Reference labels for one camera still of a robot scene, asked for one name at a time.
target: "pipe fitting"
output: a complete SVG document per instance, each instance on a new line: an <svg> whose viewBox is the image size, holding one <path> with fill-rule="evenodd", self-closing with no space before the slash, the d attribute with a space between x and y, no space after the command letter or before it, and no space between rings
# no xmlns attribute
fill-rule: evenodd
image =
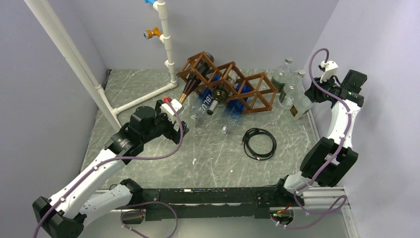
<svg viewBox="0 0 420 238"><path fill-rule="evenodd" d="M160 37L161 35L162 35L162 33L159 31L159 28L158 27L155 27L152 30L146 30L144 32L144 36L145 36L146 39L150 39L153 36Z"/></svg>

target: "gray marble surface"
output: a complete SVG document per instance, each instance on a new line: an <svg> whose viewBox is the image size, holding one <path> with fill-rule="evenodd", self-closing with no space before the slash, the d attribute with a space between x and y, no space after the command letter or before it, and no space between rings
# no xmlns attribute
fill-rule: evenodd
<svg viewBox="0 0 420 238"><path fill-rule="evenodd" d="M245 75L264 70L244 69ZM122 106L170 81L167 70L113 70L105 89L106 96L113 107ZM156 96L140 105L154 108L156 100L170 96L178 99L184 87L179 79L177 88ZM107 180L103 188L113 183L131 178L144 188L176 187L241 187L275 184L279 178L297 171L304 155L316 143L314 131L308 117L296 122L289 111L281 109L277 100L273 110L243 115L228 134L220 131L219 119L224 106L219 105L216 112L206 117L202 123L191 119L190 108L196 103L196 96L190 95L181 113L190 131L184 137L180 150L173 156L158 161L132 161L124 169ZM120 115L121 124L130 119L135 111L132 107ZM245 131L251 127L270 131L277 140L275 155L267 161L248 158L241 145ZM104 144L115 133L98 112L92 137L83 163L85 169L97 156ZM250 145L257 152L268 152L271 140L263 135L251 139ZM157 138L145 145L139 156L161 156L171 152L176 145L164 138Z"/></svg>

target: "gray wall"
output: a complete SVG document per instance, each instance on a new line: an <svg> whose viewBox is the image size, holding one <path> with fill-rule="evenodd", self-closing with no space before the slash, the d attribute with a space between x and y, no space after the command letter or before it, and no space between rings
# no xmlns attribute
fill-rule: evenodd
<svg viewBox="0 0 420 238"><path fill-rule="evenodd" d="M160 27L142 0L72 0L107 68L164 68L166 52L143 32ZM286 56L303 67L338 0L168 0L175 65L201 51L216 63L274 68Z"/></svg>
<svg viewBox="0 0 420 238"><path fill-rule="evenodd" d="M330 49L340 79L349 69L368 75L353 132L359 159L343 178L362 238L420 234L419 26L416 0L340 0L314 48ZM329 107L313 109L321 135Z"/></svg>
<svg viewBox="0 0 420 238"><path fill-rule="evenodd" d="M103 81L105 66L72 5L53 6ZM32 202L79 173L97 107L24 1L2 1L0 22L0 230L28 238Z"/></svg>

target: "bottle cap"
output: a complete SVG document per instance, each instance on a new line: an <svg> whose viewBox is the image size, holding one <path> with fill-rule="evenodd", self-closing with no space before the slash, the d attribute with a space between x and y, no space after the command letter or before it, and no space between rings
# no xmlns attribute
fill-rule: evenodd
<svg viewBox="0 0 420 238"><path fill-rule="evenodd" d="M305 76L306 72L303 69L298 70L298 76L303 78Z"/></svg>
<svg viewBox="0 0 420 238"><path fill-rule="evenodd" d="M291 64L293 61L292 57L286 57L286 60L284 61L286 64Z"/></svg>

